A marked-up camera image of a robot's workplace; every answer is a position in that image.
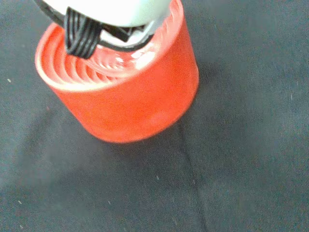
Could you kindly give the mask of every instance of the red container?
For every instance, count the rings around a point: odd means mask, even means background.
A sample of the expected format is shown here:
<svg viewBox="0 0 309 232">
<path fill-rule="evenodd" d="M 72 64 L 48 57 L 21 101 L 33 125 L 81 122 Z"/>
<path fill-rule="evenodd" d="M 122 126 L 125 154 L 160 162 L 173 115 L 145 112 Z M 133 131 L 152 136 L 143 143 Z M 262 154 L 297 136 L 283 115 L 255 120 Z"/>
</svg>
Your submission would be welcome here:
<svg viewBox="0 0 309 232">
<path fill-rule="evenodd" d="M 38 73 L 83 127 L 99 139 L 132 142 L 177 121 L 198 86 L 198 69 L 180 0 L 152 41 L 135 53 L 99 47 L 90 60 L 65 53 L 52 24 L 39 42 Z"/>
</svg>

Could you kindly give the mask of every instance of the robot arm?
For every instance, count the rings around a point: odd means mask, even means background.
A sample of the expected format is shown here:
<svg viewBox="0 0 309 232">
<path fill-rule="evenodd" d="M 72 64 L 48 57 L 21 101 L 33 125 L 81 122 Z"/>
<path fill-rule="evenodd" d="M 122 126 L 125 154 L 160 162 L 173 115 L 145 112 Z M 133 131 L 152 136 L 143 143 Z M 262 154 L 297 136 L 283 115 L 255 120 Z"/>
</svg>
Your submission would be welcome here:
<svg viewBox="0 0 309 232">
<path fill-rule="evenodd" d="M 97 44 L 116 51 L 145 46 L 169 15 L 171 0 L 35 0 L 66 31 L 71 55 L 89 58 Z"/>
</svg>

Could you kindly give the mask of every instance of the black cloth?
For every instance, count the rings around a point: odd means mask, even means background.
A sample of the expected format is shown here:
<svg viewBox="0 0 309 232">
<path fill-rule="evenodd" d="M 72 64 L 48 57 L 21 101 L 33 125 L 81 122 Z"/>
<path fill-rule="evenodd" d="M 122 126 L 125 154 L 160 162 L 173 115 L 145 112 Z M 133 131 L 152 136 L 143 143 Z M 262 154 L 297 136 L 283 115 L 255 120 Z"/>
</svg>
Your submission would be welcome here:
<svg viewBox="0 0 309 232">
<path fill-rule="evenodd" d="M 309 4 L 195 0 L 200 84 L 141 142 L 88 134 L 37 75 L 50 21 L 0 3 L 0 231 L 309 231 Z"/>
</svg>

